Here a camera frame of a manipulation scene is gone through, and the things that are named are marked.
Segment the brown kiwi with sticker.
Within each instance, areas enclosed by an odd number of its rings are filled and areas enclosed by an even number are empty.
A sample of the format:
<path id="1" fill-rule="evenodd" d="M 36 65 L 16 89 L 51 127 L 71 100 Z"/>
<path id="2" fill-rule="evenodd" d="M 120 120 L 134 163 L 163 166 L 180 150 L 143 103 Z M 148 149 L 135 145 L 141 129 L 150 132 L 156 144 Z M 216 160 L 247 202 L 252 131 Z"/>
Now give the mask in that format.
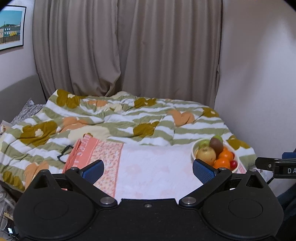
<path id="1" fill-rule="evenodd" d="M 215 137 L 210 139 L 209 146 L 215 151 L 216 156 L 219 156 L 224 150 L 223 142 Z"/>

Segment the pink floral table cloth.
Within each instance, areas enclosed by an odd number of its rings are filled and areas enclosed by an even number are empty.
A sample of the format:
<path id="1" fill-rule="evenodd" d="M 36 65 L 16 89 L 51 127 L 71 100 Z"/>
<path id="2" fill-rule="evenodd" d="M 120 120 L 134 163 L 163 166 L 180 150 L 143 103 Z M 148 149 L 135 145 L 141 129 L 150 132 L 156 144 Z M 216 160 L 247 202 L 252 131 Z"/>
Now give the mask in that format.
<path id="1" fill-rule="evenodd" d="M 104 172 L 95 187 L 121 199 L 179 200 L 202 185 L 193 174 L 191 144 L 138 146 L 85 135 L 68 156 L 64 170 L 102 160 Z"/>

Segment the clear glass jar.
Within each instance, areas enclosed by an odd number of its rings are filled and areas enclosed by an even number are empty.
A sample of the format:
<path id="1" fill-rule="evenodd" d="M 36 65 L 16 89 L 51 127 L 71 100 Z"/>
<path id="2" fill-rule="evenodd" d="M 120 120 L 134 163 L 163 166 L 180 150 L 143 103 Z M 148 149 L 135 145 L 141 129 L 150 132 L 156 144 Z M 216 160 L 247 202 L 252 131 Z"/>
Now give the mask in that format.
<path id="1" fill-rule="evenodd" d="M 3 189 L 1 186 L 1 192 L 0 192 L 0 200 L 1 200 L 1 207 L 4 209 L 4 214 L 6 217 L 14 220 L 13 214 L 15 210 L 16 202 L 12 199 L 12 197 L 6 192 L 6 190 Z"/>

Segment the grey sofa backrest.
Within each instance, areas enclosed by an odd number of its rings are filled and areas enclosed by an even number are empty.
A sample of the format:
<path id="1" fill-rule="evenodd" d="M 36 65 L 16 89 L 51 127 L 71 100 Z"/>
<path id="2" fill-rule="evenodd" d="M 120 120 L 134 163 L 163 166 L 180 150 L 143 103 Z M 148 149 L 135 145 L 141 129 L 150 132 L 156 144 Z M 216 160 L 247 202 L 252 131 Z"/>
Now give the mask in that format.
<path id="1" fill-rule="evenodd" d="M 1 90 L 1 121 L 11 122 L 30 98 L 35 104 L 45 104 L 47 101 L 37 74 Z"/>

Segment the red cherry tomato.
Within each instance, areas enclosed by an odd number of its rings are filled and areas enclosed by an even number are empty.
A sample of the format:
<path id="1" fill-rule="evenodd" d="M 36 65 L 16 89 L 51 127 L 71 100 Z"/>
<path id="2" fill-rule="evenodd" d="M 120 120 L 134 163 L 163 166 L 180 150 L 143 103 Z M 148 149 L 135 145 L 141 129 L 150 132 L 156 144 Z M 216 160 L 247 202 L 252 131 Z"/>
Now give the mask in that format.
<path id="1" fill-rule="evenodd" d="M 237 168 L 238 162 L 236 160 L 230 161 L 230 169 L 233 171 Z"/>

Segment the framed city picture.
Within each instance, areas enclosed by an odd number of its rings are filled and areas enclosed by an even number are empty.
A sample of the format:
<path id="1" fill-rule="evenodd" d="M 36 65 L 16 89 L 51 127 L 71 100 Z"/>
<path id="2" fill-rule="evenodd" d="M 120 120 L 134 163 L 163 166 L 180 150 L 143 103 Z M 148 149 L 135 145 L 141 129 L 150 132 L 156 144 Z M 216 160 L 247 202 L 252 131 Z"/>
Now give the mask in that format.
<path id="1" fill-rule="evenodd" d="M 26 10 L 26 6 L 14 5 L 1 10 L 1 51 L 23 46 Z"/>

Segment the green apple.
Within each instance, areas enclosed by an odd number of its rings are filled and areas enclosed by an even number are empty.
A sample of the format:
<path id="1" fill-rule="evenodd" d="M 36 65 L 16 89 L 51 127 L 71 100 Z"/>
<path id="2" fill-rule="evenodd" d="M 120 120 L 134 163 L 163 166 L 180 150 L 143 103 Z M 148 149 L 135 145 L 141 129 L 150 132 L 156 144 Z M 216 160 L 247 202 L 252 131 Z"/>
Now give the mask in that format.
<path id="1" fill-rule="evenodd" d="M 210 146 L 210 140 L 209 139 L 204 139 L 198 142 L 198 149 L 206 148 Z"/>
<path id="2" fill-rule="evenodd" d="M 221 137 L 221 136 L 219 136 L 219 135 L 215 135 L 215 136 L 213 136 L 213 138 L 216 138 L 216 139 L 218 139 L 220 142 L 223 142 L 223 139 L 222 139 L 222 137 Z"/>

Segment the small box on sofa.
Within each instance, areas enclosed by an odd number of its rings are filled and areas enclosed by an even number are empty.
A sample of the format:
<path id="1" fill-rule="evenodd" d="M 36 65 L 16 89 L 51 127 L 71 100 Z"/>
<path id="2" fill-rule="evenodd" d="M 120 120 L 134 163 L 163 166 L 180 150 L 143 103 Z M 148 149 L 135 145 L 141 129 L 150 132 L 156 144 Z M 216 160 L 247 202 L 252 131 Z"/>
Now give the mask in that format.
<path id="1" fill-rule="evenodd" d="M 0 135 L 5 133 L 11 127 L 12 127 L 12 125 L 10 123 L 8 123 L 7 121 L 2 120 L 2 122 L 0 124 Z"/>

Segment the orange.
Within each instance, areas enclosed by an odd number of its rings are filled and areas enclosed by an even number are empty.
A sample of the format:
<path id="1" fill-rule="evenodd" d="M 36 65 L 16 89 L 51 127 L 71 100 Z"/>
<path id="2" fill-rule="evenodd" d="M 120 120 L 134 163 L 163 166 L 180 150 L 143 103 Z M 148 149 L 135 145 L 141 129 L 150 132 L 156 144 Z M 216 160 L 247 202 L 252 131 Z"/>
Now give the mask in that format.
<path id="1" fill-rule="evenodd" d="M 219 169 L 219 168 L 227 168 L 227 169 L 231 169 L 230 168 L 230 161 L 227 159 L 227 158 L 219 158 L 219 159 L 216 159 L 213 167 L 215 169 Z"/>
<path id="2" fill-rule="evenodd" d="M 228 161 L 232 161 L 234 160 L 234 154 L 232 152 L 230 152 L 229 150 L 223 150 L 220 154 L 219 154 L 219 159 L 223 158 L 223 159 L 227 159 Z"/>

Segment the black eyeglasses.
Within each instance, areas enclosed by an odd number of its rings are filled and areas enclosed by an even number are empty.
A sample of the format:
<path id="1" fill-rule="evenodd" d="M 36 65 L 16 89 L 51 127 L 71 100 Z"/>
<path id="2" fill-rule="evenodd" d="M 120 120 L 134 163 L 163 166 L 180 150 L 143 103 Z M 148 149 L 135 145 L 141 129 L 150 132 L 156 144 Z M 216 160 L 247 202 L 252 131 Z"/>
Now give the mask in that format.
<path id="1" fill-rule="evenodd" d="M 73 146 L 67 145 L 61 152 L 60 155 L 57 156 L 57 159 L 63 163 L 66 163 L 69 153 L 72 151 Z"/>

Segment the beige curtain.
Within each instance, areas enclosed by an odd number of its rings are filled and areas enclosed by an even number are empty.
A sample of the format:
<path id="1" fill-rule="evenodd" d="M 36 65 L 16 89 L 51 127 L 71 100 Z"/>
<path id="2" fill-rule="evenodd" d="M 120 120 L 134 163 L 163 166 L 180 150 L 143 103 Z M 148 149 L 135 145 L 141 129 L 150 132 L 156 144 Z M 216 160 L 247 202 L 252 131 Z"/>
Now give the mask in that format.
<path id="1" fill-rule="evenodd" d="M 191 100 L 214 106 L 222 1 L 35 1 L 33 49 L 46 96 Z"/>

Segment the grey patterned pillow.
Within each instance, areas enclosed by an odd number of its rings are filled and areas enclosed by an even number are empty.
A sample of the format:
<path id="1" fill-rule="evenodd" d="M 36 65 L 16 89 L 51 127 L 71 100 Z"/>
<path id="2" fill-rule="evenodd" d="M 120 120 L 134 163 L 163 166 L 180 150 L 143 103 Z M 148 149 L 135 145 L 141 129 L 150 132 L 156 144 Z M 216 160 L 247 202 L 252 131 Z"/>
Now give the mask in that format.
<path id="1" fill-rule="evenodd" d="M 26 104 L 23 106 L 20 113 L 13 118 L 10 122 L 11 125 L 17 125 L 18 123 L 24 121 L 27 118 L 37 114 L 45 104 L 35 104 L 34 101 L 30 98 Z"/>

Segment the green striped floral blanket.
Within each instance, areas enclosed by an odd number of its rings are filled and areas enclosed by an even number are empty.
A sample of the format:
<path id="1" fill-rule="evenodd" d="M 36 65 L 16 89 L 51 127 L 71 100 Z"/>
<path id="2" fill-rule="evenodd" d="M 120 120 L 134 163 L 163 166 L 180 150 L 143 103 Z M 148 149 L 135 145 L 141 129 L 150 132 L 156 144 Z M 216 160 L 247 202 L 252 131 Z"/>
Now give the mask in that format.
<path id="1" fill-rule="evenodd" d="M 1 181 L 23 192 L 40 169 L 60 173 L 65 163 L 57 156 L 84 135 L 151 146 L 185 145 L 219 135 L 245 168 L 256 159 L 254 149 L 203 104 L 124 91 L 111 97 L 77 96 L 59 89 L 37 114 L 2 134 Z"/>

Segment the cream bowl with cartoon print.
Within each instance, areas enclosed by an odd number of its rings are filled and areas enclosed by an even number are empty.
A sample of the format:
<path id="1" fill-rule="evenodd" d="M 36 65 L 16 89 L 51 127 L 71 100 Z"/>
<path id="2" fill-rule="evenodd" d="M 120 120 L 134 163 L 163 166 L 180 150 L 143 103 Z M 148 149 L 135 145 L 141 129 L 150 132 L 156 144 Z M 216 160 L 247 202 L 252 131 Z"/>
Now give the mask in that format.
<path id="1" fill-rule="evenodd" d="M 196 152 L 198 150 L 198 142 L 200 142 L 201 140 L 204 139 L 209 139 L 209 138 L 202 138 L 200 140 L 197 140 L 196 142 L 194 142 L 194 144 L 192 145 L 192 159 L 195 160 L 196 159 Z M 229 150 L 230 152 L 232 152 L 234 154 L 234 149 L 232 147 L 230 147 L 229 144 L 226 144 L 226 142 L 223 141 L 223 146 L 224 146 L 224 150 Z M 239 158 L 236 156 L 236 154 L 234 154 L 234 160 L 236 160 L 238 162 L 238 166 L 235 170 L 233 170 L 232 172 L 238 172 L 238 169 L 240 167 L 240 160 Z"/>

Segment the large yellow-red apple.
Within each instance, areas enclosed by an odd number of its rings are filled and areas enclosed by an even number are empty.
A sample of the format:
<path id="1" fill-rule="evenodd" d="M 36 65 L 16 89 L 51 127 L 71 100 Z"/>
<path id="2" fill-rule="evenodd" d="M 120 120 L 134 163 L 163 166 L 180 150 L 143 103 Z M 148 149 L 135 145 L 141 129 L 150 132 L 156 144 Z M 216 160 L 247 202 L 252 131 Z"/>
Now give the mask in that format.
<path id="1" fill-rule="evenodd" d="M 210 166 L 213 166 L 216 161 L 216 153 L 211 147 L 202 147 L 196 152 L 196 159 L 200 159 Z"/>

